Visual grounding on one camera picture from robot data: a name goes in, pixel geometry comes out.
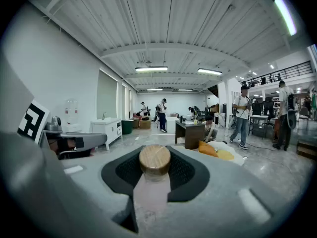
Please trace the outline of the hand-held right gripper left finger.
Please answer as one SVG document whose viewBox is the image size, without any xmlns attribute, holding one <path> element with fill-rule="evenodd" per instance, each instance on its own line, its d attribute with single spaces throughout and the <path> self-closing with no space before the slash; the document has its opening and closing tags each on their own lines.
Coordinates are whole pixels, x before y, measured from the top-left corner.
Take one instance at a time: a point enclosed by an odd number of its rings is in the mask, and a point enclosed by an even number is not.
<svg viewBox="0 0 317 238">
<path fill-rule="evenodd" d="M 142 175 L 138 160 L 142 148 L 62 161 L 65 168 L 83 168 L 69 176 L 103 217 L 133 234 L 139 232 L 133 190 Z"/>
</svg>

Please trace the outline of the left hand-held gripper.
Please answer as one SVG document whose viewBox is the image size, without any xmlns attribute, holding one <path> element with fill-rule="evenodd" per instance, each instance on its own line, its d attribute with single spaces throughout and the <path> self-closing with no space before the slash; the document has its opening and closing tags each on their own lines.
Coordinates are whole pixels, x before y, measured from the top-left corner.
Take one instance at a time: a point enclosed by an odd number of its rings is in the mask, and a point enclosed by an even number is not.
<svg viewBox="0 0 317 238">
<path fill-rule="evenodd" d="M 48 121 L 49 114 L 47 108 L 33 100 L 22 117 L 17 133 L 48 150 L 51 150 L 48 140 L 54 138 L 73 140 L 76 148 L 95 148 L 107 141 L 104 133 L 62 133 L 60 118 L 54 116 Z"/>
</svg>

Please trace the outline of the person's left hand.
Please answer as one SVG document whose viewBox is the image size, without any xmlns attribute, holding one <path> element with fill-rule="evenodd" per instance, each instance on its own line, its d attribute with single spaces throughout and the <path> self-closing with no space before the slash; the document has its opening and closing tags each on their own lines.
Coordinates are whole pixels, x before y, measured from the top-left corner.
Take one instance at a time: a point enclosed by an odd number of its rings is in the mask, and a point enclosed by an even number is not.
<svg viewBox="0 0 317 238">
<path fill-rule="evenodd" d="M 50 149 L 57 155 L 61 152 L 72 151 L 76 147 L 76 142 L 72 138 L 54 138 L 48 140 Z"/>
</svg>

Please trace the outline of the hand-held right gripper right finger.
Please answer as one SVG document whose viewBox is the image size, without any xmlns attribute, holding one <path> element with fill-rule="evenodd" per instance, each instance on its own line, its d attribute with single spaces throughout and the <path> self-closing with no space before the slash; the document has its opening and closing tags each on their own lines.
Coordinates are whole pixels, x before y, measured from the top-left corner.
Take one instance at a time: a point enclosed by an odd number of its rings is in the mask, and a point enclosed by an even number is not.
<svg viewBox="0 0 317 238">
<path fill-rule="evenodd" d="M 150 238 L 268 238 L 292 214 L 287 201 L 244 167 L 196 151 L 172 150 L 203 164 L 208 184 L 188 202 L 169 202 L 151 224 Z"/>
</svg>

